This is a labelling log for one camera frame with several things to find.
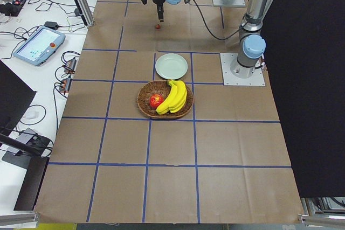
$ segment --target white table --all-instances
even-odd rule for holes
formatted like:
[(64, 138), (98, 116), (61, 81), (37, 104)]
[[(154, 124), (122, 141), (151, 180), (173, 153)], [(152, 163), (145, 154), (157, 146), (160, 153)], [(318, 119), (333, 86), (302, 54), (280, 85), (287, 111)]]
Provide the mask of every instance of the white table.
[[(75, 5), (74, 0), (52, 0), (54, 2), (63, 3), (67, 5)], [(39, 5), (43, 2), (43, 0), (39, 1), (35, 4), (29, 4), (28, 1), (23, 6), (20, 14), (18, 17), (13, 17), (12, 20), (5, 24), (0, 24), (0, 30), (1, 31), (10, 31), (13, 32), (18, 27), (24, 27), (26, 29), (30, 29), (37, 25), (43, 25), (46, 21), (51, 22), (57, 22), (61, 26), (67, 26), (68, 22), (66, 20), (67, 14), (56, 4), (53, 4), (51, 9), (46, 12), (39, 12), (35, 9), (39, 7)], [(97, 0), (87, 0), (88, 5), (91, 6), (91, 11), (93, 11), (93, 7), (95, 7)], [(43, 5), (41, 10), (45, 10), (48, 8), (48, 5)], [(67, 12), (73, 12), (76, 6), (63, 6), (63, 8)], [(71, 24), (79, 24), (82, 23), (82, 20), (80, 17), (75, 18), (69, 18), (69, 21)], [(61, 29), (64, 33), (70, 33), (68, 32), (67, 28)], [(87, 28), (78, 30), (74, 32), (75, 34), (86, 34)]]
[[(55, 2), (64, 4), (74, 4), (74, 0), (53, 0)], [(97, 0), (87, 0), (90, 6), (95, 6)], [(67, 25), (66, 14), (56, 5), (54, 5), (48, 12), (38, 12), (35, 8), (40, 4), (25, 4), (24, 8), (20, 12), (18, 17), (6, 23), (0, 25), (0, 31), (13, 32), (18, 27), (24, 27), (27, 30), (44, 24), (46, 21), (57, 22), (59, 25)], [(73, 11), (75, 7), (66, 8), (67, 10)], [(71, 24), (82, 23), (81, 18), (72, 18)], [(19, 60), (15, 57), (8, 60), (2, 60), (11, 70), (13, 70), (26, 84), (28, 84), (33, 90), (37, 91), (32, 104), (41, 104), (46, 110), (46, 117), (42, 122), (34, 126), (25, 126), (19, 124), (20, 130), (30, 127), (38, 134), (50, 138), (52, 141), (55, 140), (56, 136), (56, 115), (53, 100), (53, 84), (56, 82), (54, 76), (55, 70), (61, 66), (61, 55), (65, 51), (76, 51), (81, 52), (84, 44), (87, 29), (78, 30), (70, 33), (60, 30), (66, 34), (65, 42), (57, 49), (56, 53), (52, 55), (46, 63), (37, 67), (27, 62)], [(11, 51), (20, 40), (15, 39), (9, 34), (0, 35), (0, 58), (9, 57)], [(72, 58), (74, 55), (66, 55), (66, 59)], [(60, 69), (57, 73), (58, 76), (63, 74), (63, 69)], [(56, 93), (56, 104), (58, 110), (58, 121), (60, 122), (61, 116), (66, 104), (66, 99)], [(38, 117), (43, 116), (43, 110), (37, 108), (39, 112)], [(4, 155), (3, 151), (0, 151), (0, 157)], [(17, 214), (18, 212), (13, 211), (15, 206), (22, 182), (25, 176), (26, 170), (19, 168), (15, 165), (6, 163), (0, 160), (0, 215)], [(35, 224), (21, 224), (11, 227), (34, 227)]]

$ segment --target tablet screen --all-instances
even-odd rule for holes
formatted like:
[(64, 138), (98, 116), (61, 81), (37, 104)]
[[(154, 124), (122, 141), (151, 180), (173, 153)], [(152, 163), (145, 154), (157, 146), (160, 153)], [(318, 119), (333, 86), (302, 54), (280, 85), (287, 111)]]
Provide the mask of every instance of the tablet screen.
[(60, 35), (47, 29), (38, 32), (17, 53), (32, 61), (36, 60)]

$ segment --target small red object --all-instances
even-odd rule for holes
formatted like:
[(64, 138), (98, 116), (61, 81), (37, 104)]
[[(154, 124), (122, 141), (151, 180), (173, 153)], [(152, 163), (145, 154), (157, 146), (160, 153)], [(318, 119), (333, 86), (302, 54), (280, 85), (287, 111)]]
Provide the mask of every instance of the small red object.
[(164, 102), (164, 98), (160, 94), (154, 94), (150, 97), (150, 107), (152, 109), (157, 109), (162, 102)]

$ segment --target black curtain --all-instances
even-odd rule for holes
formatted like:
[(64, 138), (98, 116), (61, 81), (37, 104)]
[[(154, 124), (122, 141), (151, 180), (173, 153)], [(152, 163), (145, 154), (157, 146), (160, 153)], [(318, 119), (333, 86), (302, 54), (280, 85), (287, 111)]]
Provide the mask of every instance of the black curtain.
[(261, 32), (301, 197), (345, 197), (345, 0), (274, 0)]

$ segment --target connector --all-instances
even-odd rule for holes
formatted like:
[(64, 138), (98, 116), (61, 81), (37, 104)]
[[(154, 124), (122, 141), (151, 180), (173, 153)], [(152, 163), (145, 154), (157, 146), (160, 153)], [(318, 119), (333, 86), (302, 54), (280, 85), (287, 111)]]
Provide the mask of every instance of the connector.
[(62, 85), (59, 88), (60, 93), (67, 94), (70, 91), (71, 84), (72, 84), (72, 78), (66, 78), (62, 80)]
[(78, 8), (74, 9), (75, 16), (80, 16), (80, 11)]
[(75, 72), (75, 67), (77, 66), (77, 60), (76, 58), (70, 59), (67, 61), (66, 67), (65, 67), (65, 73), (67, 74), (73, 74)]

